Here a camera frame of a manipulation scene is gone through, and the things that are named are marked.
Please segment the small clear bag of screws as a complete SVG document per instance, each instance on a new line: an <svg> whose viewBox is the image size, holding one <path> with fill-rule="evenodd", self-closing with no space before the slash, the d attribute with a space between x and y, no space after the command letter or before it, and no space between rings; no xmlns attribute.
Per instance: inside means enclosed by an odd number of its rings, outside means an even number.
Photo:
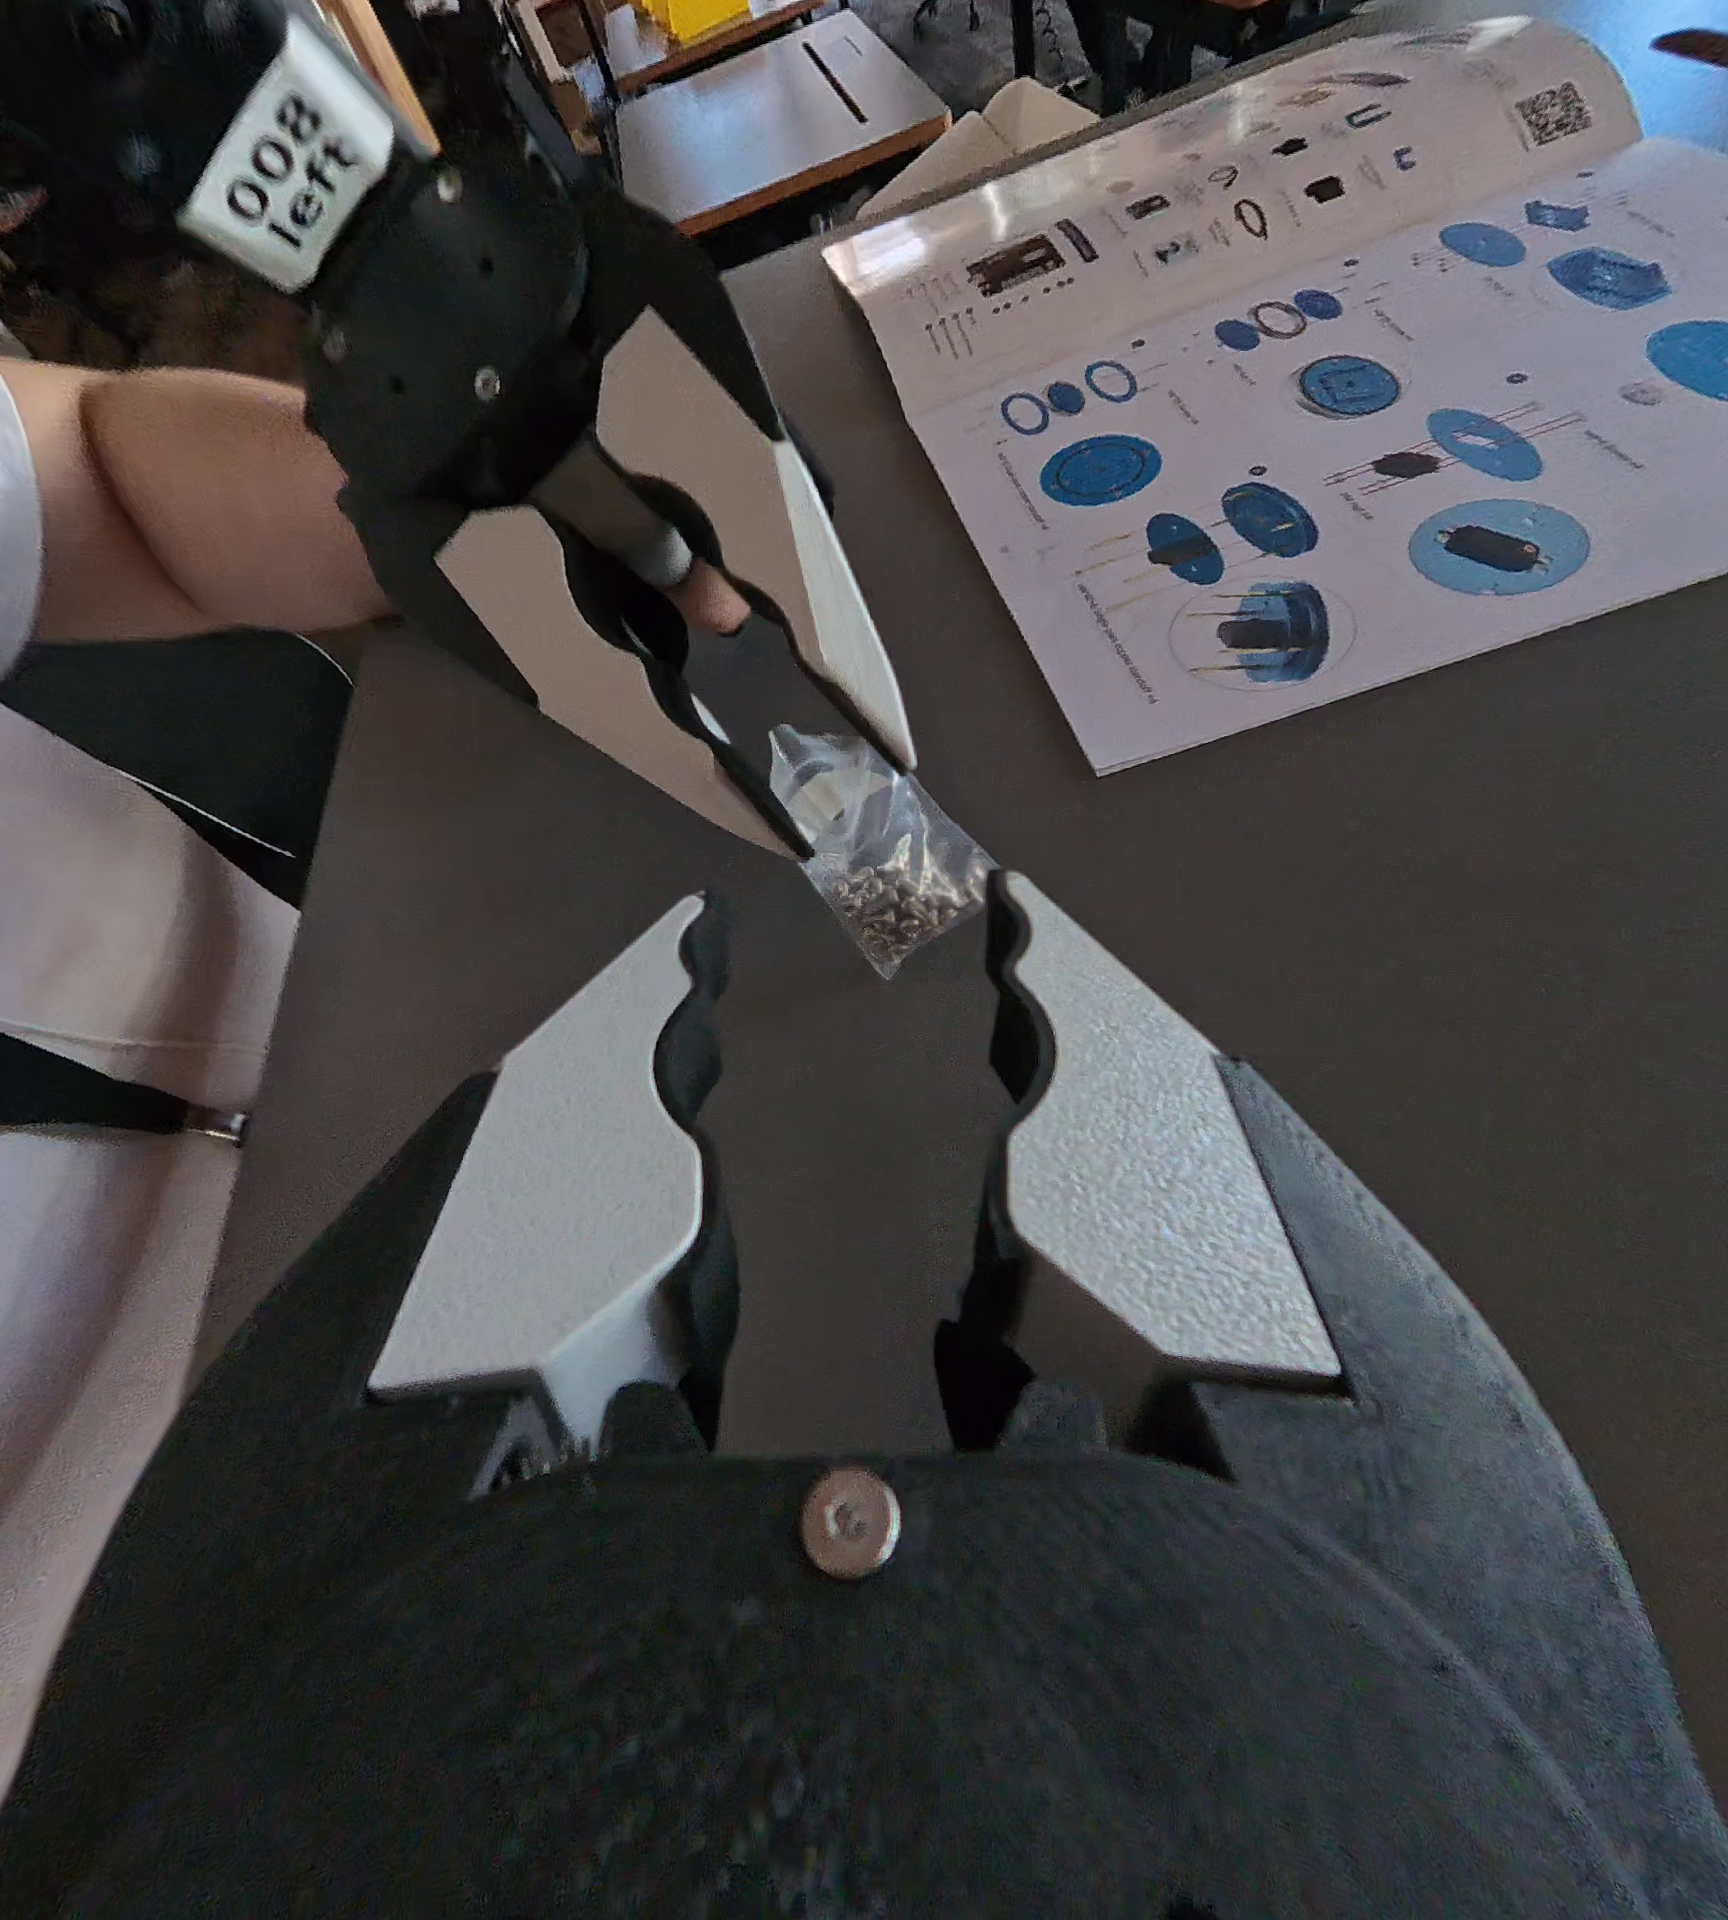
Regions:
<svg viewBox="0 0 1728 1920"><path fill-rule="evenodd" d="M883 981L984 913L992 857L868 740L780 725L771 755L803 873Z"/></svg>

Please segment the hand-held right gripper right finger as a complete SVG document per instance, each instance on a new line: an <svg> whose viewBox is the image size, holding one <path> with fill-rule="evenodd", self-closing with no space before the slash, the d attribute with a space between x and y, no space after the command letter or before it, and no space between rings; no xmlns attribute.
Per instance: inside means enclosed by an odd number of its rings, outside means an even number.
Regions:
<svg viewBox="0 0 1728 1920"><path fill-rule="evenodd" d="M1213 1454L1192 1391L1337 1398L1349 1373L1239 1115L1236 1065L1031 878L990 883L990 1068L1010 1099L934 1358L957 1448L1033 1386L1109 1444Z"/></svg>

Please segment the person's left forearm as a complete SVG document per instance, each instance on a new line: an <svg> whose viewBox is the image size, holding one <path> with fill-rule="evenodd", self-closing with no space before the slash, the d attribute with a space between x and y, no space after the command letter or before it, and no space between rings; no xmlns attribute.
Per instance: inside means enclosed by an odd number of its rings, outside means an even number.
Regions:
<svg viewBox="0 0 1728 1920"><path fill-rule="evenodd" d="M301 387L12 359L0 380L41 498L36 642L319 637L396 614Z"/></svg>

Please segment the person's white shirt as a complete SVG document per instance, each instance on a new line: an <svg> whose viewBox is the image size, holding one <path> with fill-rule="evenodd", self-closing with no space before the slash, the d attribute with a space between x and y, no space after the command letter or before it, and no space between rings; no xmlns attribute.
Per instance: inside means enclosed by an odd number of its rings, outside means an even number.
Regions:
<svg viewBox="0 0 1728 1920"><path fill-rule="evenodd" d="M36 640L36 470L0 380L0 682ZM297 913L157 799L0 704L0 1043L234 1115ZM170 1429L237 1156L0 1130L0 1808L90 1575Z"/></svg>

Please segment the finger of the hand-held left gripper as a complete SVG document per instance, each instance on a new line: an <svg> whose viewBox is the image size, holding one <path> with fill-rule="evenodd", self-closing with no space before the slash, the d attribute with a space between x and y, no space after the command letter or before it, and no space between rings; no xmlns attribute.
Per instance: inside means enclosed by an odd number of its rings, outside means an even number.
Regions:
<svg viewBox="0 0 1728 1920"><path fill-rule="evenodd" d="M646 307L604 356L595 436L622 468L703 510L718 571L778 616L801 667L877 752L916 768L896 667L791 432L756 424Z"/></svg>
<svg viewBox="0 0 1728 1920"><path fill-rule="evenodd" d="M546 719L714 826L765 853L805 859L791 825L773 822L713 746L665 713L646 664L579 609L565 544L534 506L472 512L437 565Z"/></svg>

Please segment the wood edged grey table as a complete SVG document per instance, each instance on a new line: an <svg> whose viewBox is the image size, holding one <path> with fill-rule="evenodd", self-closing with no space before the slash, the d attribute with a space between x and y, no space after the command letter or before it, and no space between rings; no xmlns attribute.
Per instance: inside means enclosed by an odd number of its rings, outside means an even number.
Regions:
<svg viewBox="0 0 1728 1920"><path fill-rule="evenodd" d="M685 235L850 189L939 143L949 103L839 10L617 110L622 193Z"/></svg>

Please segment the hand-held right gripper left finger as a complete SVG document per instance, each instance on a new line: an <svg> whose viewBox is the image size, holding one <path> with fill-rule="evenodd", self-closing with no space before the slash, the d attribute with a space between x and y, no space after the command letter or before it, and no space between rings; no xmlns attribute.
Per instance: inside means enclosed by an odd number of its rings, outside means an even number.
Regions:
<svg viewBox="0 0 1728 1920"><path fill-rule="evenodd" d="M595 1448L618 1391L668 1386L714 1442L739 1330L703 1119L722 1074L724 905L682 897L495 1074L373 1362L387 1402L529 1386Z"/></svg>

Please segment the dark cloth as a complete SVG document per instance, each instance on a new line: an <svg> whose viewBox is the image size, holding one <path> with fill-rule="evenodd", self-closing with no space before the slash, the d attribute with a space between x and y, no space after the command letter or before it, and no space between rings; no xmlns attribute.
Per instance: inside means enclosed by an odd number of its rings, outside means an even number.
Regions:
<svg viewBox="0 0 1728 1920"><path fill-rule="evenodd" d="M36 642L0 707L152 795L276 900L301 909L354 696L306 637Z"/></svg>

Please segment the dark grey desk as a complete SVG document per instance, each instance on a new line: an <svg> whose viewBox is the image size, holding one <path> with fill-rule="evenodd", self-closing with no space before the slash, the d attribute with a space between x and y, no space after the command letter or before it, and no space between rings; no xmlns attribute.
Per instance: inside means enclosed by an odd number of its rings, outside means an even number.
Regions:
<svg viewBox="0 0 1728 1920"><path fill-rule="evenodd" d="M817 242L733 300L834 484L920 776L1252 1065L1472 1300L1604 1509L1728 1821L1728 579L1095 779ZM730 910L705 1111L733 1453L941 1453L937 1323L1002 1092L965 926L877 978L801 873L453 660L378 637L207 1300L207 1366L427 1115L546 1014L604 910ZM588 880L553 876L617 805Z"/></svg>

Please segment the person's left hand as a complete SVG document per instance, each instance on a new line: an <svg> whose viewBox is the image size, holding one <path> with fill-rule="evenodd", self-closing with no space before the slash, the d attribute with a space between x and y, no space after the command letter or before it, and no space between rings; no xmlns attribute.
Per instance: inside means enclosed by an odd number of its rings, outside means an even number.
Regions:
<svg viewBox="0 0 1728 1920"><path fill-rule="evenodd" d="M700 555L690 559L680 581L660 593L690 628L724 639L743 632L754 614L749 598Z"/></svg>

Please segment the white cardboard box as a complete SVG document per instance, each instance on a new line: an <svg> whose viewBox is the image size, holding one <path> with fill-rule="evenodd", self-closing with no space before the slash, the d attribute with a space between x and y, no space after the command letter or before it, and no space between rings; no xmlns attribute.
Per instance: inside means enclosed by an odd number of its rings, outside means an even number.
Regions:
<svg viewBox="0 0 1728 1920"><path fill-rule="evenodd" d="M1098 115L1083 103L1034 79L1015 79L1001 86L984 109L954 118L949 130L893 181L856 204L849 223L890 219L1096 125Z"/></svg>

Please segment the white instruction booklet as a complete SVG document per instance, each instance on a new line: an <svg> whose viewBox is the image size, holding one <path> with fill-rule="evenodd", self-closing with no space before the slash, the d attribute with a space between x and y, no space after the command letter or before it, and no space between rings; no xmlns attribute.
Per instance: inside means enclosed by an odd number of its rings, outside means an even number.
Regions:
<svg viewBox="0 0 1728 1920"><path fill-rule="evenodd" d="M1728 157L1354 36L824 263L1090 771L1728 575Z"/></svg>

